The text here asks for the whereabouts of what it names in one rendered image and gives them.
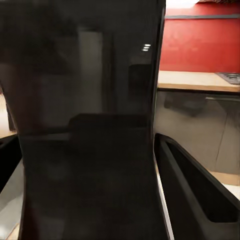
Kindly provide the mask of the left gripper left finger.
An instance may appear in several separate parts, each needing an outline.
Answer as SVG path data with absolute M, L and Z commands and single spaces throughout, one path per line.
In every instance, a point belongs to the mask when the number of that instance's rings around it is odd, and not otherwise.
M 0 138 L 0 193 L 22 158 L 17 134 Z

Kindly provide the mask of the bottle of coffee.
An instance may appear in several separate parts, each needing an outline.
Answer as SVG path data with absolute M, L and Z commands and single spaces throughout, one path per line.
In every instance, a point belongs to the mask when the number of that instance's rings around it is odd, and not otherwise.
M 154 152 L 166 5 L 0 0 L 18 240 L 174 240 Z

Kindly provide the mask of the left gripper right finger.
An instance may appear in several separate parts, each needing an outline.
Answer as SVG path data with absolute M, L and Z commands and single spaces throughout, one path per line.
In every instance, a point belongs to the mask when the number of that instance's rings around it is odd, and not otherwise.
M 154 137 L 174 240 L 240 240 L 240 200 L 175 139 Z

